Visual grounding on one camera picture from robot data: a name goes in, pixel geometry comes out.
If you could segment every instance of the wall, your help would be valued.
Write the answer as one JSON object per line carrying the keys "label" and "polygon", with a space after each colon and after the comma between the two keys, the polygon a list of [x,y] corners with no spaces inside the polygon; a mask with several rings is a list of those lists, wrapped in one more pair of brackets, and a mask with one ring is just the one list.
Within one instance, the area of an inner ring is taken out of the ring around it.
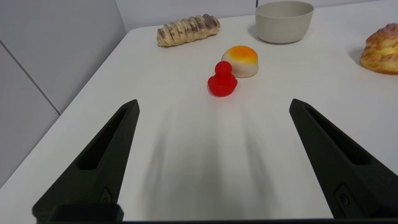
{"label": "wall", "polygon": [[114,0],[0,0],[0,187],[125,34]]}
{"label": "wall", "polygon": [[[375,0],[300,0],[302,2],[308,2],[312,4],[314,7],[326,7],[326,6],[336,6],[336,5],[343,5],[343,4],[352,4],[352,3],[359,3],[359,2],[370,2]],[[258,4],[262,5],[269,2],[276,2],[276,0],[259,0]]]}
{"label": "wall", "polygon": [[[367,2],[371,0],[301,0],[315,7]],[[259,0],[259,5],[275,0]],[[190,16],[209,14],[217,18],[255,13],[256,0],[116,0],[127,31],[162,25]]]}
{"label": "wall", "polygon": [[60,113],[125,34],[114,0],[0,1],[0,39]]}
{"label": "wall", "polygon": [[0,45],[0,187],[59,117]]}

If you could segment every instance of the red rubber duck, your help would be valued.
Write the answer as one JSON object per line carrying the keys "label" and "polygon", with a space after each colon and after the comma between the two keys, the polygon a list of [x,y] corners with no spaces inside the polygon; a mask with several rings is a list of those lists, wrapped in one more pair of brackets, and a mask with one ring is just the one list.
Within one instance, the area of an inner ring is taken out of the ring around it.
{"label": "red rubber duck", "polygon": [[232,75],[231,64],[227,61],[220,61],[216,65],[215,72],[216,74],[207,81],[211,93],[215,96],[228,96],[238,84],[238,80]]}

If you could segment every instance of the bowl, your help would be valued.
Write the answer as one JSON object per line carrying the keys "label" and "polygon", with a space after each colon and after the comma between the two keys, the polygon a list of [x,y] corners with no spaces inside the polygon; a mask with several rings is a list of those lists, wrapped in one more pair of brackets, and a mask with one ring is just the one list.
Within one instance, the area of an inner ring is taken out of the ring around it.
{"label": "bowl", "polygon": [[314,6],[306,2],[271,2],[256,8],[257,36],[270,43],[292,43],[307,33]]}

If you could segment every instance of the bread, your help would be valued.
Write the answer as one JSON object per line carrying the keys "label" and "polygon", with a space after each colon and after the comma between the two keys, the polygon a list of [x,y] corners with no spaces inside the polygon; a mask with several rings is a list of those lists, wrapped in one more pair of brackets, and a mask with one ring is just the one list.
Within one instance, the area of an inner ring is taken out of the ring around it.
{"label": "bread", "polygon": [[375,72],[398,75],[398,24],[388,24],[366,39],[361,64]]}
{"label": "bread", "polygon": [[258,71],[257,53],[247,46],[235,46],[227,50],[221,58],[232,65],[232,74],[237,78],[253,76]]}
{"label": "bread", "polygon": [[220,22],[214,16],[191,16],[189,19],[163,25],[163,28],[158,29],[156,40],[158,46],[170,47],[216,35],[219,28]]}

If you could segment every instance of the fake bread roll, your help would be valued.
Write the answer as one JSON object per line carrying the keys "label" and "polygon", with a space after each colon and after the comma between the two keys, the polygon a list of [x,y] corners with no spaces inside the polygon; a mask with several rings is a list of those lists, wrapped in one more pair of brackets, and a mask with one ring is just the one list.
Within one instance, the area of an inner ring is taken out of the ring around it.
{"label": "fake bread roll", "polygon": [[361,64],[378,73],[398,75],[398,24],[388,24],[366,39]]}
{"label": "fake bread roll", "polygon": [[163,25],[163,28],[158,29],[156,39],[158,46],[170,47],[216,35],[219,28],[220,22],[214,16],[191,16]]}

